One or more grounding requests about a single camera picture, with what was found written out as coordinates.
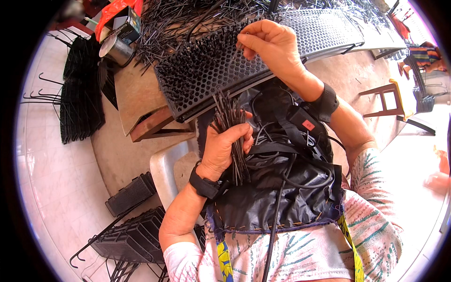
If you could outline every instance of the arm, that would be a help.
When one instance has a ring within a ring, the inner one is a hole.
[[[321,96],[324,83],[302,65],[296,34],[291,28],[262,20],[246,26],[238,35],[238,41],[244,45],[243,54],[248,60],[258,53],[268,68],[305,101],[313,102]],[[329,125],[346,148],[352,167],[363,150],[377,148],[377,144],[360,114],[338,99],[340,105]]]
[[[246,113],[246,116],[250,118],[252,114]],[[209,126],[203,159],[196,168],[197,175],[218,181],[232,163],[232,143],[241,136],[244,136],[243,150],[247,153],[253,144],[252,127],[248,123],[233,126],[221,134]],[[207,198],[197,195],[196,189],[189,182],[175,197],[160,227],[159,241],[163,252],[178,242],[196,242],[191,231],[206,200]]]

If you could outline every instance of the yellow strap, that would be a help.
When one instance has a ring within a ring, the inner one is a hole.
[[[226,241],[224,240],[216,244],[216,247],[218,249],[219,267],[222,273],[222,280],[224,282],[233,282],[232,263],[230,262],[230,253]]]
[[[340,226],[341,232],[343,232],[343,235],[345,235],[345,238],[348,240],[349,245],[352,246],[352,251],[354,252],[354,268],[355,268],[355,282],[364,282],[364,269],[362,265],[362,260],[359,257],[359,254],[357,253],[357,250],[355,249],[354,243],[351,239],[351,234],[349,233],[348,224],[345,220],[345,214],[343,213],[342,216],[337,220],[338,226]]]
[[[355,268],[355,282],[364,282],[364,269],[362,265],[362,260],[355,249],[355,245],[352,242],[351,235],[349,233],[348,225],[345,220],[345,215],[343,214],[337,220],[338,226],[340,226],[341,232],[345,235],[345,238],[348,240],[349,245],[352,246],[352,251],[354,253],[354,268]],[[232,264],[230,261],[230,253],[229,248],[227,247],[226,241],[222,241],[216,243],[216,247],[218,250],[218,259],[219,259],[219,267],[222,272],[222,280],[224,282],[233,282],[233,270]]]

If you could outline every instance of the perforated metal panel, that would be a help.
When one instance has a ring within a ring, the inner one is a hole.
[[[119,192],[105,202],[111,215],[116,217],[147,198],[156,194],[155,185],[150,172],[141,174],[132,180],[130,184],[119,190]]]
[[[275,20],[294,29],[301,58],[344,51],[364,42],[340,10],[290,11],[277,15]],[[248,61],[241,52],[235,52],[236,36],[247,24],[249,21],[222,28],[155,67],[160,87],[178,122],[212,105],[214,92],[238,93],[272,75],[258,56]]]
[[[364,43],[361,33],[338,9],[285,12],[280,24],[289,26],[296,32],[301,57]]]

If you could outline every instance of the finger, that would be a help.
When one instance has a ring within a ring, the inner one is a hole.
[[[214,124],[213,123],[210,123],[208,126],[207,126],[207,137],[210,135],[210,136],[215,136],[215,135],[218,135],[219,133],[216,131],[216,129],[214,128]]]
[[[247,47],[244,47],[244,50],[243,50],[243,56],[244,56],[246,59],[248,59],[249,61],[251,61],[251,60],[253,60],[254,57],[255,57],[255,51],[254,51],[254,50],[251,50],[251,49],[249,49],[249,48],[247,48]]]
[[[248,24],[243,30],[240,32],[241,34],[249,33],[249,34],[257,34],[259,32],[269,33],[273,29],[280,30],[281,25],[276,22],[273,22],[269,19],[264,19],[261,21],[256,21],[254,23]]]
[[[248,112],[248,111],[244,111],[246,113],[246,119],[250,119],[253,115],[252,113]]]
[[[269,43],[252,34],[238,34],[238,40],[247,48],[261,53],[269,46]]]
[[[251,138],[249,140],[246,140],[243,143],[243,151],[245,154],[249,153],[249,151],[252,148],[252,145],[253,145],[253,137],[251,136]]]
[[[262,39],[262,40],[265,40],[265,37],[266,37],[267,33],[266,33],[266,32],[259,32],[259,33],[256,33],[256,34],[254,34],[254,35],[257,36],[258,38]],[[239,49],[244,49],[244,48],[246,48],[246,47],[245,47],[241,42],[239,42],[239,41],[236,42],[235,46],[236,46],[236,48],[239,48]]]
[[[252,138],[253,128],[252,126],[249,127],[248,131],[244,135],[244,140],[247,141]]]
[[[221,133],[220,141],[227,143],[227,145],[231,145],[233,142],[238,140],[241,136],[244,136],[250,128],[249,123],[242,123],[239,125],[235,125],[230,127],[228,130]]]

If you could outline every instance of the wooden stool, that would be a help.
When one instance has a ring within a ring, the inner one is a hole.
[[[399,86],[396,80],[390,79],[391,84],[377,87],[371,90],[363,91],[359,93],[359,96],[368,94],[379,94],[382,101],[382,111],[378,111],[371,114],[365,114],[364,117],[372,116],[394,116],[394,115],[404,115],[404,109],[402,107],[401,93],[399,91]],[[396,109],[387,110],[387,105],[385,104],[384,93],[393,92],[395,95]]]

